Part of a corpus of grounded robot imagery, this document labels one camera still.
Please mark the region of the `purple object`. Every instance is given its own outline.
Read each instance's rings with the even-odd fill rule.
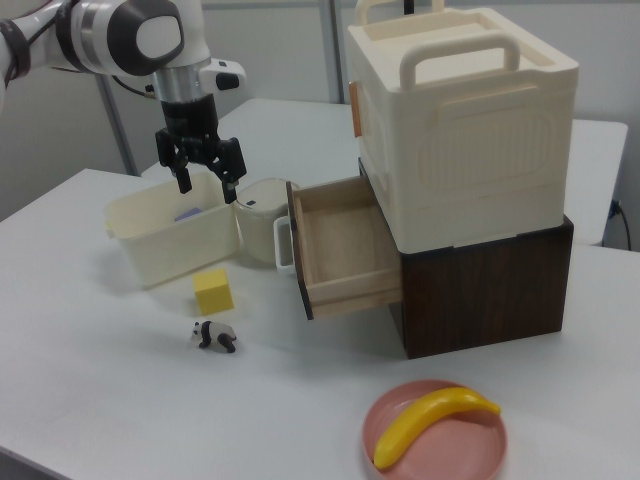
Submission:
[[[180,220],[184,220],[185,218],[193,217],[194,215],[197,215],[198,213],[202,213],[202,210],[200,210],[198,207],[192,208],[188,212],[185,212],[182,215],[176,217],[176,222],[179,222]]]

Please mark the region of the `panda figurine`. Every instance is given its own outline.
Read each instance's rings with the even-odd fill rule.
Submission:
[[[227,349],[227,353],[233,353],[236,351],[236,347],[233,344],[237,340],[236,334],[229,325],[224,323],[203,322],[202,325],[196,322],[193,328],[193,337],[200,342],[200,348],[207,348],[212,343],[215,345],[220,344]]]

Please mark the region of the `white plastic basket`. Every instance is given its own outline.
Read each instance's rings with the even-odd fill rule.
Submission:
[[[491,9],[367,23],[348,55],[360,152],[398,250],[417,253],[563,221],[578,64]]]
[[[108,204],[109,234],[118,239],[144,286],[182,275],[235,253],[240,246],[232,205],[224,203],[215,175],[191,176],[181,194],[175,180]],[[192,217],[180,215],[198,208]]]

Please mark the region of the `cream storage box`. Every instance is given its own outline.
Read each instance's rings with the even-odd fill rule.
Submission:
[[[398,250],[561,225],[578,64],[486,8],[369,24],[387,2],[358,2],[347,48],[362,163]]]

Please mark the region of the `white wall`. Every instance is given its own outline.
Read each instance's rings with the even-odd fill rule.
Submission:
[[[0,17],[39,3],[0,0]],[[11,82],[0,116],[0,220],[84,168],[124,173],[95,78],[40,69]]]
[[[332,98],[331,82],[336,82],[337,97],[337,80],[335,72],[327,69],[323,12],[318,2],[280,0],[266,6],[259,0],[204,3],[211,54],[240,62],[248,77],[245,91],[216,96],[219,117],[252,97],[337,100]],[[138,87],[149,83],[127,82]],[[142,172],[158,161],[154,135],[165,126],[162,110],[158,102],[136,97],[113,83],[112,91],[134,161]]]
[[[354,2],[342,1],[346,5],[340,9],[344,29],[353,23]],[[634,250],[640,250],[640,3],[503,4],[492,8],[580,63],[576,118],[629,125],[615,197],[622,200],[629,218]],[[371,18],[401,14],[398,6],[374,7]],[[343,65],[346,83],[348,66]],[[620,217],[609,222],[606,242],[626,248]]]

